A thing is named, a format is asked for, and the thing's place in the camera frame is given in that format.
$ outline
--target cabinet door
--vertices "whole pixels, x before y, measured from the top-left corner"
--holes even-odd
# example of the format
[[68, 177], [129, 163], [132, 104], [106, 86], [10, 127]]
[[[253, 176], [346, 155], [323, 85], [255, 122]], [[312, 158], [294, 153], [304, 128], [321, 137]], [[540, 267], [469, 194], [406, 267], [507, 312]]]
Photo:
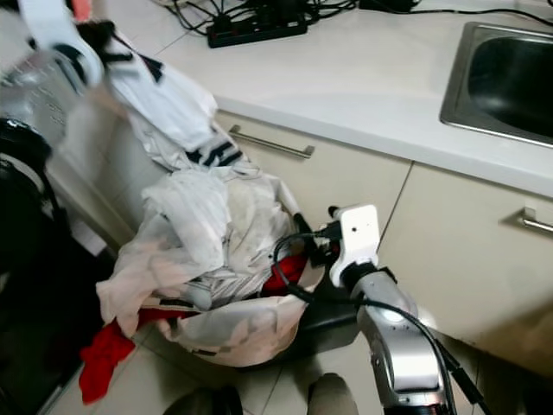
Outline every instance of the cabinet door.
[[228, 113], [217, 119], [226, 130], [239, 125], [241, 133], [273, 144], [298, 150], [315, 147], [313, 155], [304, 159], [237, 139], [254, 163], [288, 184], [311, 227], [329, 222], [329, 206], [371, 203], [377, 206], [380, 229], [384, 229], [410, 162]]
[[400, 286], [443, 333], [553, 374], [553, 202], [415, 165], [380, 247]]

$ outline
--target red cloth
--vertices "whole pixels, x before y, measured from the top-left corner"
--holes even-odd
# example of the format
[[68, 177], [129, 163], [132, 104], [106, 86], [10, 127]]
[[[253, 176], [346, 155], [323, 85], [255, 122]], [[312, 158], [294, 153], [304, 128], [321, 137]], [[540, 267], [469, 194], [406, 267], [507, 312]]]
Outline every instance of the red cloth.
[[[303, 254], [287, 257], [280, 261], [280, 266], [286, 278], [297, 284], [307, 264], [307, 257]], [[278, 276], [275, 267], [264, 284], [262, 297], [285, 296], [286, 285]], [[172, 317], [187, 318], [197, 313], [175, 310], [141, 309], [138, 312], [138, 328], [147, 322], [164, 320]], [[92, 345], [80, 350], [80, 359], [85, 363], [79, 377], [79, 387], [83, 403], [89, 405], [102, 399], [110, 385], [113, 371], [120, 361], [123, 361], [135, 348], [135, 343], [124, 336], [117, 321], [104, 326], [92, 340]]]
[[[143, 309], [138, 313], [138, 327], [155, 320], [186, 318], [195, 314], [185, 311]], [[125, 337], [117, 321], [113, 321], [94, 336], [92, 345], [80, 350], [80, 359], [85, 366], [79, 377], [79, 387], [85, 405], [96, 402], [107, 394], [113, 371], [134, 348], [135, 343]]]

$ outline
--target white countertop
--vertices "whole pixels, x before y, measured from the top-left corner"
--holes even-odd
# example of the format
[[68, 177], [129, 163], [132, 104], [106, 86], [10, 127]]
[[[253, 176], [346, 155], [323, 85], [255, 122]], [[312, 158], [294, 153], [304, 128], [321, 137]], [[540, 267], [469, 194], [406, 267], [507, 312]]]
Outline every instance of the white countertop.
[[157, 57], [212, 91], [222, 110], [553, 197], [553, 150], [439, 121], [471, 21], [549, 29], [507, 15], [354, 10], [306, 35], [228, 48], [185, 35]]

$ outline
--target cabinet drawer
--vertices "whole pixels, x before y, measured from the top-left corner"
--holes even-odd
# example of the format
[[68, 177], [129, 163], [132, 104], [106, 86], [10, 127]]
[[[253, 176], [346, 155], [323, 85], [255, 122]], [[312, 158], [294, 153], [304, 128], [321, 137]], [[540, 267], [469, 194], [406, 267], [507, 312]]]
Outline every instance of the cabinet drawer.
[[[517, 222], [523, 208], [545, 229]], [[551, 200], [415, 165], [380, 259], [441, 332], [553, 375], [548, 224]]]
[[240, 135], [233, 136], [242, 151], [288, 184], [311, 227], [328, 222], [329, 206], [372, 203], [384, 229], [410, 162], [229, 113], [220, 113], [217, 120], [227, 131], [239, 126]]

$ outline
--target laundry pile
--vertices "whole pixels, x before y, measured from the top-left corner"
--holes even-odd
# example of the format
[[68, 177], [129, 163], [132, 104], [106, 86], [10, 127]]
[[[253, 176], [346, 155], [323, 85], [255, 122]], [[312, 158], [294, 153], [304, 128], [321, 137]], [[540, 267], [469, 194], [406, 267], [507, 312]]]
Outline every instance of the laundry pile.
[[[242, 154], [213, 121], [201, 86], [121, 36], [113, 53], [133, 60], [107, 75], [136, 137], [168, 169], [142, 192], [144, 217], [97, 284], [104, 328], [81, 351], [83, 401], [103, 397], [141, 324], [155, 321], [172, 342], [202, 359], [243, 367], [272, 359], [294, 340], [306, 304], [287, 295], [271, 268], [275, 244], [294, 230], [296, 200], [277, 177]], [[312, 291], [322, 278], [298, 252], [280, 259], [288, 279]]]

